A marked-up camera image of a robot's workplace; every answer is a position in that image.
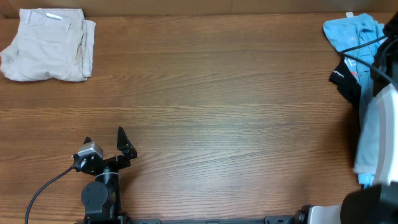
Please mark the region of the light blue denim shorts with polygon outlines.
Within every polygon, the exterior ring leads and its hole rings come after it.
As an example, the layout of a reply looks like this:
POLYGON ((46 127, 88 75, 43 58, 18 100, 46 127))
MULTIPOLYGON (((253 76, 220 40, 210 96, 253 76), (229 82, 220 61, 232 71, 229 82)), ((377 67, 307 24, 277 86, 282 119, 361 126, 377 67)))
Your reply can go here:
POLYGON ((353 170, 358 175, 359 184, 367 188, 373 183, 379 158, 380 119, 375 98, 361 111, 360 125, 353 170))

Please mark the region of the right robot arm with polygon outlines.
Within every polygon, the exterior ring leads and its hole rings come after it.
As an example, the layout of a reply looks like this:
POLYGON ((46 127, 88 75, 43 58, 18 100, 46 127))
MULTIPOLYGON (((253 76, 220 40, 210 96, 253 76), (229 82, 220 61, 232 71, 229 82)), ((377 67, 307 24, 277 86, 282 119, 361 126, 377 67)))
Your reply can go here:
POLYGON ((305 205, 265 223, 397 223, 397 17, 368 14, 326 21, 323 31, 341 57, 329 80, 359 108, 354 172, 362 189, 340 205, 305 205))

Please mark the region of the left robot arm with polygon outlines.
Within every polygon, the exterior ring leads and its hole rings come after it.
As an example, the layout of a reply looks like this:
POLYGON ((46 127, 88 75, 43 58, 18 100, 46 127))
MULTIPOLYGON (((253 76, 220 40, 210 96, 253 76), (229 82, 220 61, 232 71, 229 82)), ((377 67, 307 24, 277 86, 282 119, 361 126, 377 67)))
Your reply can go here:
POLYGON ((137 151, 122 127, 118 128, 116 148, 121 154, 105 159, 102 148, 87 137, 80 150, 73 155, 73 168, 95 178, 81 192, 81 202, 85 206, 84 223, 132 222, 122 211, 119 171, 131 166, 137 151))

